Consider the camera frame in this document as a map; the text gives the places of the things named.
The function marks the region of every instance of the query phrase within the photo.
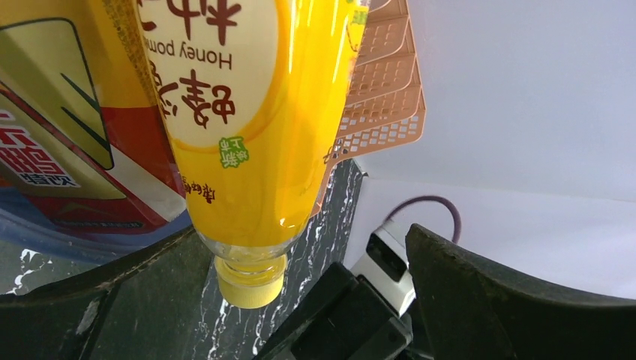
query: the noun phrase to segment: plastic bottle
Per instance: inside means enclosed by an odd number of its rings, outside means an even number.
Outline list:
[[[240,308],[280,293],[314,206],[368,0],[137,1],[188,211]]]

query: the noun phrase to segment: white wall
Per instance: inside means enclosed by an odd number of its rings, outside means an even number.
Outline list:
[[[344,264],[398,203],[417,195],[449,198],[463,221],[460,245],[513,269],[567,287],[636,299],[636,204],[603,199],[480,190],[366,178]],[[450,239],[446,208],[422,203],[395,220]]]
[[[409,0],[423,138],[373,177],[636,201],[636,1]]]

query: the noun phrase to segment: black marble countertop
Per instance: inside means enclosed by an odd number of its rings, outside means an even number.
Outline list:
[[[337,166],[332,177],[322,211],[310,219],[303,235],[290,251],[283,291],[272,304],[257,310],[242,310],[229,305],[219,293],[215,269],[211,264],[200,301],[196,301],[197,306],[191,308],[192,313],[186,316],[191,319],[175,324],[173,330],[188,333],[188,343],[182,346],[184,350],[179,354],[163,355],[149,352],[145,357],[142,355],[142,359],[252,359],[329,265],[344,258],[362,185],[362,173],[353,161],[348,160]],[[0,293],[22,295],[36,287],[93,268],[93,265],[71,262],[0,241]],[[117,319],[109,316],[105,326],[113,321]],[[91,359],[131,359],[125,349],[126,346],[98,341]]]

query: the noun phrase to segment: purple cable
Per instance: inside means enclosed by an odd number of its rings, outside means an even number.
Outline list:
[[[415,203],[440,203],[444,205],[450,212],[453,217],[453,244],[457,244],[459,242],[459,236],[461,235],[461,216],[459,215],[459,211],[455,207],[455,204],[451,202],[451,200],[446,199],[445,197],[437,196],[437,195],[422,195],[413,197],[412,199],[408,199],[402,202],[400,205],[396,206],[391,212],[386,215],[384,221],[391,220],[395,214],[402,211],[402,209],[411,206]]]

